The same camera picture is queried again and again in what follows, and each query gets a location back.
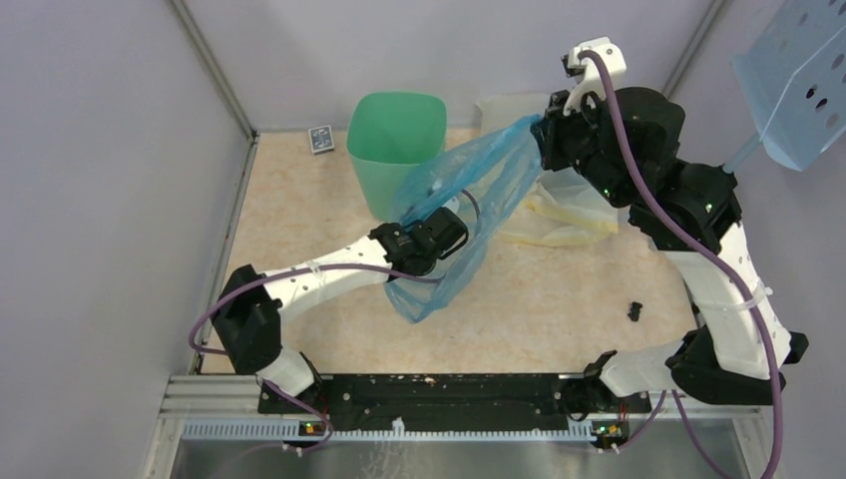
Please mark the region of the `clear yellow-edged plastic bag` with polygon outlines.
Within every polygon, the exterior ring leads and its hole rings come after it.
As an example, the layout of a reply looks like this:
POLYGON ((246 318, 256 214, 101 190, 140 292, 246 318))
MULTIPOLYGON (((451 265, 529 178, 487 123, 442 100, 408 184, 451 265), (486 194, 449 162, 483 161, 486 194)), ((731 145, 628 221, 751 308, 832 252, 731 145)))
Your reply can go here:
MULTIPOLYGON (((481 132, 501 130, 530 114, 542 112, 543 93, 493 95, 476 102, 481 132)), ((586 245, 615 235, 619 213, 573 170, 543 172, 504 222, 498 238, 545 247, 586 245)))

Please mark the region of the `blue plastic trash bag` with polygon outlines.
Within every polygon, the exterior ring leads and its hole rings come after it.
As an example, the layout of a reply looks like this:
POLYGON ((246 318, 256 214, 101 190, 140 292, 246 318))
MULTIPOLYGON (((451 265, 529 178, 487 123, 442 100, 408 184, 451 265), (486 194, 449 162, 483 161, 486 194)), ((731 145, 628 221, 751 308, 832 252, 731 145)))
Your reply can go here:
POLYGON ((395 310, 411 323, 427 318, 466 288, 490 243, 534 185, 541 153, 532 127, 539 114, 461 144, 414 168, 389 204, 388 220, 408 227, 445 207, 465 225, 467 241, 439 259, 421 281, 398 278, 385 285, 395 310))

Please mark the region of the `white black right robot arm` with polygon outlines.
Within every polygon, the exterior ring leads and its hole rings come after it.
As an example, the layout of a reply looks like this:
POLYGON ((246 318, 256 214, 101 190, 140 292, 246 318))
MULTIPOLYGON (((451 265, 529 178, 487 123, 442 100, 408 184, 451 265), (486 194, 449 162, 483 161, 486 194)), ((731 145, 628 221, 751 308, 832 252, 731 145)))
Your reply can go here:
POLYGON ((532 132, 547 171, 570 169, 647 236, 682 276, 698 328, 662 346, 606 352, 589 364, 585 396, 611 411, 626 396, 675 390, 718 405, 772 405, 785 364, 801 360, 807 337, 775 314, 747 248, 734 175, 677 155, 685 113, 643 87, 616 93, 643 196, 627 169, 609 103, 596 93, 567 107, 572 95, 550 97, 532 132), (656 201, 661 213, 649 208, 656 201))

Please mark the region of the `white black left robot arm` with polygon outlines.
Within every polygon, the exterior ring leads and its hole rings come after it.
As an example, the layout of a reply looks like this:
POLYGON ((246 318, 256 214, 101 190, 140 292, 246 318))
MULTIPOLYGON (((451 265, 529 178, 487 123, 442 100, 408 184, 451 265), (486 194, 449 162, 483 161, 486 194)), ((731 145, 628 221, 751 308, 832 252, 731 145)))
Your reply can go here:
POLYGON ((281 390, 296 412, 318 403, 317 373, 307 357, 284 345, 286 320, 355 289, 397 278, 432 283, 435 266, 465 245, 466 224, 446 207, 407 226, 384 223, 355 242, 288 268, 235 269, 211 308, 222 353, 238 375, 281 390))

